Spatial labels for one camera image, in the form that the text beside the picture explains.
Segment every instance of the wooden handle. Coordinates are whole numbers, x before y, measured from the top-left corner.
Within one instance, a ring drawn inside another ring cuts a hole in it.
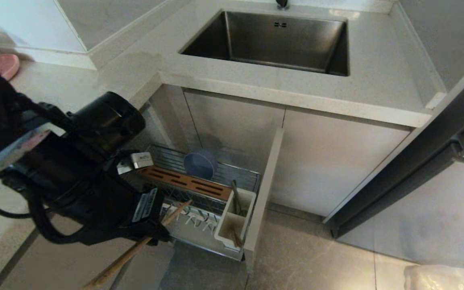
[[[170,224],[182,211],[184,206],[188,206],[191,204],[191,200],[185,202],[181,206],[178,207],[171,215],[164,217],[162,220],[162,225],[167,226]],[[94,279],[92,279],[87,285],[85,285],[82,289],[89,290],[92,288],[99,288],[103,285],[107,280],[112,277],[121,267],[123,267],[132,257],[134,257],[145,244],[151,240],[151,237],[144,237],[140,241],[138,241],[134,246],[132,246],[128,251],[122,254],[118,259],[116,259],[112,264],[110,264],[105,270],[101,271]]]

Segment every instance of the gray tile floor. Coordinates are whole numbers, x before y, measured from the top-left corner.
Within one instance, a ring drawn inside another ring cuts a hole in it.
[[[319,221],[270,205],[253,275],[244,263],[177,243],[160,290],[403,290],[411,263],[335,242]]]

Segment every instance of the cabinet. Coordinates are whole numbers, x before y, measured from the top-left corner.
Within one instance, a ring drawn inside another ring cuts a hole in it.
[[[263,174],[285,106],[197,90],[184,94],[201,146],[223,163]]]
[[[272,202],[327,216],[409,134],[407,127],[288,108]]]

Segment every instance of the countertop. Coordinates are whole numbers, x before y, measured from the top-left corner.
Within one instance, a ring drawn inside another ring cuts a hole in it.
[[[178,53],[221,10],[249,11],[348,22],[350,76],[208,59]],[[11,81],[36,102],[64,112],[79,110],[106,91],[141,108],[162,85],[176,85],[420,127],[431,117],[387,14],[233,0],[194,0],[160,23],[98,71],[22,61]],[[0,204],[26,211],[21,197],[0,185]],[[33,224],[0,217],[0,270]]]

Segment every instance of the kitchen sink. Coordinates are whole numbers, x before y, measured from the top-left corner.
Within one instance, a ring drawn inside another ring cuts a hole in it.
[[[182,54],[348,76],[341,21],[223,11]]]

